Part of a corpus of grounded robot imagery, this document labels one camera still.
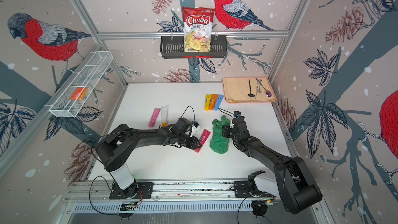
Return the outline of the green cleaning cloth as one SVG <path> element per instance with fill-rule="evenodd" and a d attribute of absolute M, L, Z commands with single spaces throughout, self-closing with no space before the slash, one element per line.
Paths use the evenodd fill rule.
<path fill-rule="evenodd" d="M 218 154 L 224 154 L 229 150 L 229 138 L 223 137 L 223 127 L 229 127 L 230 120 L 227 119 L 225 115 L 223 115 L 220 120 L 214 119 L 212 121 L 212 125 L 213 133 L 209 146 L 214 152 Z"/>

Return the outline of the red pink toothpaste tube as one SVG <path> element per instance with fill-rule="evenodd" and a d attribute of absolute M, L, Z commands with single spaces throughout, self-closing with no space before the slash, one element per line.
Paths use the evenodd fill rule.
<path fill-rule="evenodd" d="M 210 131 L 204 129 L 204 131 L 203 131 L 203 133 L 202 133 L 202 135 L 201 135 L 201 137 L 200 137 L 200 139 L 199 139 L 200 144 L 201 144 L 201 147 L 194 150 L 196 153 L 199 153 L 199 152 L 200 152 L 201 148 L 203 147 L 203 145 L 205 144 L 205 142 L 206 142 L 207 139 L 209 138 L 210 134 L 211 134 Z"/>

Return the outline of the white toothpaste tube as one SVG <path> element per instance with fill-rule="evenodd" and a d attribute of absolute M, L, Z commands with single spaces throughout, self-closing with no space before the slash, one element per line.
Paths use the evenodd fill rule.
<path fill-rule="evenodd" d="M 162 127 L 166 127 L 167 126 L 168 111 L 169 111 L 169 106 L 168 105 L 161 107 L 161 126 Z"/>

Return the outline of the magenta toothpaste tube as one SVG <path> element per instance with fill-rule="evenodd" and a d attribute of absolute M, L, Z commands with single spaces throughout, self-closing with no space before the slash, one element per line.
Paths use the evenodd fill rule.
<path fill-rule="evenodd" d="M 150 121 L 149 121 L 149 123 L 148 123 L 148 126 L 149 126 L 150 128 L 153 128 L 153 127 L 154 127 L 155 122 L 156 122 L 156 120 L 157 120 L 158 115 L 159 115 L 160 112 L 161 112 L 161 109 L 160 109 L 160 108 L 155 108 L 155 109 L 153 110 L 153 113 L 152 113 L 152 115 L 151 115 Z"/>

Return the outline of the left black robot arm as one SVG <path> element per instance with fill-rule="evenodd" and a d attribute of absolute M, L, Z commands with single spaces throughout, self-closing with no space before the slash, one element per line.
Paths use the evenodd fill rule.
<path fill-rule="evenodd" d="M 151 130 L 134 129 L 121 124 L 104 136 L 94 149 L 104 169 L 113 177 L 115 191 L 121 192 L 122 199 L 131 199 L 139 191 L 137 181 L 126 163 L 133 150 L 152 145 L 199 149 L 202 144 L 193 135 L 194 128 L 198 126 L 198 122 L 184 117 L 180 117 L 175 124 Z"/>

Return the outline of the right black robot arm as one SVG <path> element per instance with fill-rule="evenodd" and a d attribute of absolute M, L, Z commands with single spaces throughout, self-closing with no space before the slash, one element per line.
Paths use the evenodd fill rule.
<path fill-rule="evenodd" d="M 250 135 L 241 112 L 234 112 L 231 125 L 223 127 L 222 136 L 231 138 L 239 151 L 273 170 L 279 197 L 290 213 L 297 214 L 322 200 L 320 188 L 304 160 L 282 155 Z"/>

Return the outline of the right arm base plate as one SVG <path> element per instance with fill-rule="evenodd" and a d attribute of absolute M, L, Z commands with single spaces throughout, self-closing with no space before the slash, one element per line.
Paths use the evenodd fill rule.
<path fill-rule="evenodd" d="M 231 188 L 234 191 L 235 198 L 243 199 L 245 197 L 249 198 L 271 198 L 274 196 L 268 192 L 260 191 L 254 183 L 248 180 L 236 180 L 233 182 Z"/>

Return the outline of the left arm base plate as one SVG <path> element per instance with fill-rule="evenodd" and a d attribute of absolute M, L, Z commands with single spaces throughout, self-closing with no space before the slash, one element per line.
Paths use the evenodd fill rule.
<path fill-rule="evenodd" d="M 134 182 L 131 186 L 122 190 L 114 181 L 109 195 L 111 200 L 127 200 L 127 199 L 150 199 L 153 191 L 154 183 L 152 182 Z"/>

